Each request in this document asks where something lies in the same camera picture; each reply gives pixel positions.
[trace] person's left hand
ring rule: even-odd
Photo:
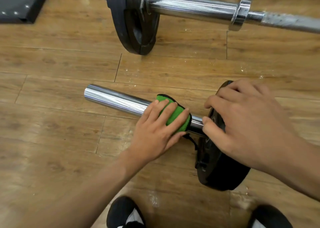
[[[187,120],[189,109],[185,109],[170,125],[166,126],[167,120],[178,106],[177,103],[170,103],[164,109],[168,103],[167,99],[152,102],[137,122],[128,149],[146,163],[157,159],[186,134],[186,132],[175,132]]]

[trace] finger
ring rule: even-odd
[[[220,88],[216,95],[222,97],[225,100],[237,103],[244,98],[244,95],[242,93],[226,87]]]
[[[159,117],[162,109],[164,109],[165,106],[166,106],[168,103],[169,103],[169,100],[168,100],[168,99],[165,99],[165,100],[159,102],[156,106],[154,106],[154,107],[152,108],[152,110],[151,110],[151,113],[150,113],[150,115],[149,115],[149,117],[148,117],[147,122],[150,122],[150,123],[152,122],[152,123],[153,123],[154,121],[156,121],[156,120],[158,119],[158,117]]]
[[[144,110],[142,116],[138,120],[137,124],[143,124],[149,117],[152,109],[154,106],[156,106],[159,103],[158,100],[153,101],[152,103],[149,104],[149,106]]]
[[[205,108],[213,107],[218,113],[220,113],[221,115],[224,115],[230,105],[231,105],[231,102],[217,95],[212,95],[208,97],[204,107]]]
[[[167,151],[170,147],[172,147],[174,144],[176,144],[179,141],[179,139],[182,136],[184,136],[185,134],[186,134],[186,132],[179,132],[179,133],[174,134],[174,136],[172,136],[170,138],[170,140],[168,141],[164,150]]]
[[[182,113],[179,114],[176,119],[166,127],[165,131],[168,135],[172,135],[174,132],[176,132],[187,120],[189,116],[189,109],[186,108],[182,111]]]
[[[224,153],[228,153],[231,140],[210,118],[203,117],[203,132],[216,144]]]
[[[264,84],[257,84],[256,83],[256,84],[253,84],[253,86],[262,95],[266,95],[266,96],[271,96],[272,95],[270,89]]]
[[[236,80],[233,83],[226,86],[227,88],[234,89],[244,94],[260,96],[260,93],[257,89],[254,88],[252,83],[246,79]]]
[[[163,126],[166,124],[170,116],[173,114],[173,112],[176,110],[178,107],[177,103],[170,103],[160,114],[158,119],[156,120],[156,124],[158,126]]]

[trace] wooden floor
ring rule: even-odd
[[[320,17],[320,0],[254,0],[252,9]],[[95,83],[154,99],[166,93],[207,115],[225,80],[267,83],[302,137],[320,144],[320,35],[161,16],[148,56],[120,44],[104,0],[47,0],[34,25],[0,25],[0,224],[76,187],[129,146],[136,118],[90,103]],[[129,194],[149,227],[245,227],[260,203],[294,227],[320,227],[320,203],[251,170],[232,192],[202,186],[192,144],[182,140],[147,165]],[[108,208],[94,228],[105,227]]]

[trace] hand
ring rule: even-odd
[[[189,109],[185,109],[166,126],[166,122],[178,106],[177,103],[170,103],[164,109],[168,103],[167,99],[152,102],[137,122],[129,149],[146,164],[157,159],[186,134],[186,132],[175,132],[187,120]]]
[[[249,167],[273,172],[275,164],[295,153],[297,143],[305,143],[265,85],[235,81],[210,96],[205,107],[220,113],[226,133],[208,117],[203,118],[204,133],[222,152]]]

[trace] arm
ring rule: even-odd
[[[20,227],[91,227],[113,197],[139,170],[161,156],[185,134],[174,133],[186,121],[189,110],[185,109],[166,126],[177,107],[177,103],[171,103],[165,108],[168,102],[156,100],[146,108],[136,125],[130,147],[114,163],[46,209],[28,214]]]
[[[265,85],[235,81],[210,96],[205,107],[215,108],[226,124],[224,133],[203,118],[204,133],[222,152],[320,200],[320,147],[298,136]]]

